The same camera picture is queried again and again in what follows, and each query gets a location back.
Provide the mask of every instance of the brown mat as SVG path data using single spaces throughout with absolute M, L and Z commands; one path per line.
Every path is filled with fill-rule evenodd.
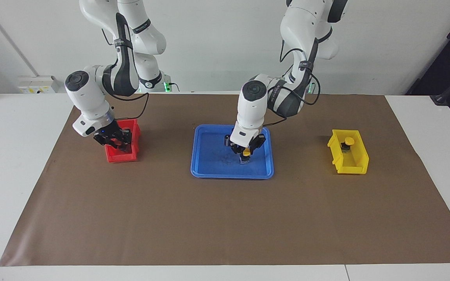
M 272 180 L 194 178 L 195 127 L 233 124 L 236 102 L 150 96 L 128 164 L 77 135 L 73 110 L 0 266 L 450 263 L 450 212 L 384 97 L 322 96 L 271 127 Z M 336 174 L 334 128 L 360 130 L 367 175 Z

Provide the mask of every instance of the blue plastic tray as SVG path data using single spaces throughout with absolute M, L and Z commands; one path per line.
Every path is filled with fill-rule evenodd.
M 264 128 L 264 145 L 256 149 L 248 164 L 239 163 L 239 155 L 225 146 L 225 135 L 234 126 L 200 125 L 195 129 L 191 172 L 197 178 L 235 178 L 245 180 L 268 180 L 273 176 L 270 131 Z

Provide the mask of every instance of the table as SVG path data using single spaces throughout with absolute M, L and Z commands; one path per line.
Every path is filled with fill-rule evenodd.
M 434 106 L 425 96 L 388 96 L 387 100 L 450 208 L 450 110 Z M 66 94 L 0 95 L 0 256 L 72 106 Z M 450 264 L 0 268 L 0 280 L 112 280 L 115 277 L 126 280 L 435 281 L 450 279 Z

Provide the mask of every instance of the yellow lid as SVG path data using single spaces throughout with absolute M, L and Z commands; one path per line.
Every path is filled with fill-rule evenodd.
M 347 146 L 353 146 L 355 144 L 355 139 L 353 139 L 353 137 L 346 137 L 345 144 Z
M 248 148 L 248 149 L 245 149 L 244 152 L 243 152 L 243 155 L 244 155 L 244 157 L 251 156 L 251 151 L 250 151 L 250 149 L 249 149 L 249 148 Z

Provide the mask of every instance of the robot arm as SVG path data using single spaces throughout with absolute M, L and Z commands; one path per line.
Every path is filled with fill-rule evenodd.
M 142 0 L 80 0 L 80 9 L 112 34 L 118 58 L 109 66 L 88 66 L 67 77 L 66 91 L 81 110 L 73 127 L 83 137 L 94 133 L 100 144 L 124 150 L 131 134 L 118 126 L 105 95 L 131 96 L 144 78 L 150 82 L 162 76 L 153 55 L 164 52 L 166 39 L 148 19 Z
M 330 40 L 331 23 L 341 19 L 346 2 L 287 0 L 289 7 L 280 32 L 283 45 L 292 48 L 290 52 L 295 58 L 293 70 L 285 78 L 260 74 L 243 86 L 236 126 L 230 136 L 232 150 L 241 156 L 241 163 L 247 162 L 254 150 L 264 143 L 261 130 L 267 108 L 282 118 L 294 116 L 302 110 L 316 57 L 331 59 L 338 52 L 338 45 Z

